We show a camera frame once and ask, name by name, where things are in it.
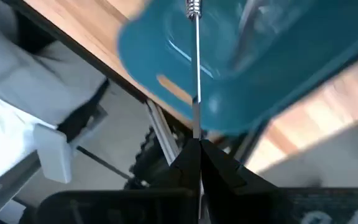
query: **floor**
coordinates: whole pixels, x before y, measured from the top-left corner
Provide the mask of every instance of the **floor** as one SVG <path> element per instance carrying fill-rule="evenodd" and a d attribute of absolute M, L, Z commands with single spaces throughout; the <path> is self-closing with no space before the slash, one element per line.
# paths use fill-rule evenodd
<path fill-rule="evenodd" d="M 82 146 L 120 170 L 129 173 L 140 151 L 140 143 L 150 122 L 144 105 L 112 83 L 101 101 L 109 116 L 104 124 Z M 28 205 L 37 206 L 49 195 L 64 190 L 122 189 L 126 180 L 81 153 L 72 163 L 73 179 L 61 184 L 36 174 L 17 195 Z"/>

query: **wooden table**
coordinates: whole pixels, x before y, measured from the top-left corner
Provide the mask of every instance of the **wooden table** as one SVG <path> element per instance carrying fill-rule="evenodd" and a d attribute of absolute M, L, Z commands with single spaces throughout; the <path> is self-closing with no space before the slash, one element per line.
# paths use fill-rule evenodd
<path fill-rule="evenodd" d="M 5 1 L 140 101 L 151 98 L 190 126 L 180 113 L 135 82 L 119 60 L 119 29 L 143 10 L 145 0 Z M 358 63 L 277 116 L 267 128 L 249 168 L 260 171 L 357 121 Z"/>

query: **white plastic part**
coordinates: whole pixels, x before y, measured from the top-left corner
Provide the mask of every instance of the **white plastic part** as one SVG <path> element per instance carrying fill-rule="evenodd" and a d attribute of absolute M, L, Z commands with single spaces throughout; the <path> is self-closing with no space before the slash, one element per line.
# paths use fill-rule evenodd
<path fill-rule="evenodd" d="M 33 135 L 44 176 L 64 184 L 69 183 L 72 149 L 67 144 L 66 136 L 42 124 L 35 125 Z"/>

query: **metal spring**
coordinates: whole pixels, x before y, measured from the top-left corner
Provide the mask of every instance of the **metal spring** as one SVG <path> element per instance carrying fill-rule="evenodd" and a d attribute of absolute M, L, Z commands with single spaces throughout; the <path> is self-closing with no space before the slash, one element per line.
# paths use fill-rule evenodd
<path fill-rule="evenodd" d="M 201 0 L 186 0 L 186 16 L 192 19 L 194 15 L 201 17 Z"/>

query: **wooden desk surface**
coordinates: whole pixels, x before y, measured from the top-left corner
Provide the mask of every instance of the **wooden desk surface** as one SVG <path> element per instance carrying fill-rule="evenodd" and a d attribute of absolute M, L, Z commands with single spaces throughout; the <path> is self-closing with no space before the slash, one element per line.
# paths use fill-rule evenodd
<path fill-rule="evenodd" d="M 129 83 L 180 121 L 190 122 L 128 75 L 117 54 L 117 35 L 146 0 L 24 0 Z M 358 122 L 358 62 L 311 96 L 277 116 L 250 160 L 260 171 Z"/>

